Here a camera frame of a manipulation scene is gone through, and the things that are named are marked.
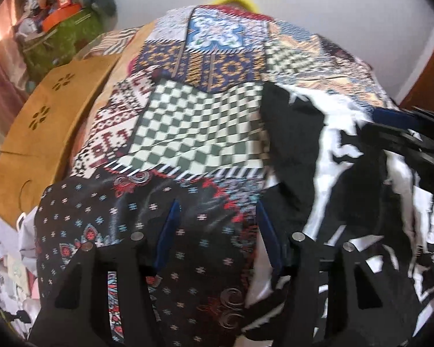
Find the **pink curtain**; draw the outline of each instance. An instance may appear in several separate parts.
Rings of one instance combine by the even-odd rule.
[[[26,66],[13,39],[15,0],[0,5],[0,145],[27,99]]]

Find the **clothing pile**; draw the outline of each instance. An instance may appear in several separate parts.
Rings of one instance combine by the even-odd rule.
[[[434,308],[434,195],[401,156],[361,140],[374,107],[396,108],[370,66],[290,23],[202,5],[142,27],[113,76],[118,67],[127,77],[108,81],[71,176],[36,214],[43,304],[84,242],[148,236],[176,199],[169,260],[147,280],[166,345],[268,346],[290,278],[272,271],[261,201],[320,244],[352,242],[392,293],[406,339],[419,330]],[[328,311],[320,276],[316,341]],[[107,286],[122,341],[115,272]]]
[[[36,270],[35,207],[16,222],[0,218],[0,309],[5,320],[27,338],[40,311]]]
[[[96,11],[107,30],[114,28],[109,23],[109,20],[115,16],[117,11],[114,0],[33,0],[28,4],[25,13],[16,24],[16,39],[28,42],[44,36],[44,31],[48,31],[48,28],[45,27],[43,21],[58,9],[71,4],[79,4],[80,8],[90,8]]]

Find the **patterned fabric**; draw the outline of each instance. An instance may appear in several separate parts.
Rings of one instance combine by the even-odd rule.
[[[161,334],[168,346],[231,346],[251,277],[262,176],[262,169],[244,168],[194,176],[167,165],[132,172],[113,163],[89,179],[48,187],[36,216],[41,301],[82,243],[116,244],[135,231],[148,236],[151,220],[177,199],[181,224],[168,263],[147,278]],[[113,273],[107,285],[113,338],[122,342]]]
[[[156,22],[144,48],[132,61],[130,73],[157,65],[173,80],[211,93],[262,81],[266,68],[263,43],[271,18],[208,5],[170,14],[174,18]],[[189,18],[186,25],[184,17]],[[168,25],[173,34],[167,34]]]
[[[163,40],[159,43],[148,41],[142,51],[129,65],[129,74],[151,66],[161,67],[168,74],[174,74],[185,42]]]
[[[361,140],[368,117],[350,98],[279,86],[265,83],[260,111],[281,182],[271,182],[261,197],[266,214],[286,221],[286,237],[302,231],[317,244],[352,242],[389,291],[403,341],[410,339],[434,309],[434,195],[415,186],[418,175],[402,156]],[[285,251],[289,241],[279,240],[278,250]],[[264,245],[258,245],[255,268],[241,345],[267,346],[284,331],[280,312],[289,277],[273,275]],[[329,312],[328,280],[321,272],[319,343]]]
[[[74,159],[71,175],[90,177],[99,165],[128,152],[127,142],[153,88],[149,67],[114,85],[109,102],[95,116],[90,135]]]
[[[133,29],[124,29],[104,34],[100,44],[93,47],[87,57],[122,53],[139,29],[140,27],[134,27]]]
[[[144,170],[159,163],[202,174],[222,165],[263,166],[258,109],[262,85],[248,82],[206,94],[162,80],[122,163]]]
[[[267,23],[231,16],[217,9],[196,8],[186,38],[186,50],[235,53],[261,49]]]
[[[300,73],[317,66],[312,57],[273,41],[265,43],[265,56],[267,69],[273,73]]]
[[[155,28],[146,41],[185,40],[188,20],[193,9],[194,6],[188,6],[168,11],[165,16],[157,20]]]
[[[371,67],[329,40],[229,6],[169,11],[138,51],[97,114],[77,176],[44,193],[36,216],[42,301],[82,242],[147,235],[151,218],[178,198],[183,218],[168,264],[147,279],[161,333],[167,346],[232,347],[258,307],[245,314],[252,273],[260,273],[262,82],[346,95],[364,109],[393,104]],[[107,286],[113,339],[122,342],[114,273]],[[247,335],[268,339],[258,332]]]
[[[223,92],[244,82],[262,80],[262,50],[238,53],[185,52],[174,80],[204,92]]]

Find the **striped fabric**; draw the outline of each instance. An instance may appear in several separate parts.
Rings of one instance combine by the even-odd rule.
[[[140,169],[135,169],[132,165],[124,165],[123,163],[119,163],[117,160],[113,160],[112,162],[106,164],[104,166],[108,171],[118,171],[119,174],[125,173],[127,177],[135,175]],[[176,167],[174,165],[169,164],[158,164],[155,167],[150,169],[154,169],[161,174],[165,174],[167,176],[172,176],[176,173],[179,175],[175,178],[176,180],[199,180],[203,177],[212,177],[212,178],[265,178],[266,177],[266,168],[251,168],[251,167],[224,167],[224,168],[216,168],[213,171],[205,172],[202,174],[194,174],[189,171],[181,171],[180,167]]]
[[[100,35],[89,44],[89,48],[91,46],[94,47],[91,47],[83,56],[83,58],[86,59],[88,57],[107,56],[110,54],[122,53],[140,28],[141,27],[134,27],[133,29],[111,31],[109,33]]]

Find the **checkered fabric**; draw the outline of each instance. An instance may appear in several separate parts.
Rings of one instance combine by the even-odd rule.
[[[273,73],[300,73],[317,68],[315,59],[298,49],[291,49],[281,45],[278,41],[265,43],[267,69]]]
[[[208,94],[161,80],[129,155],[119,162],[142,171],[167,163],[193,174],[225,165],[261,168],[268,158],[260,126],[261,96],[262,84],[255,82]]]

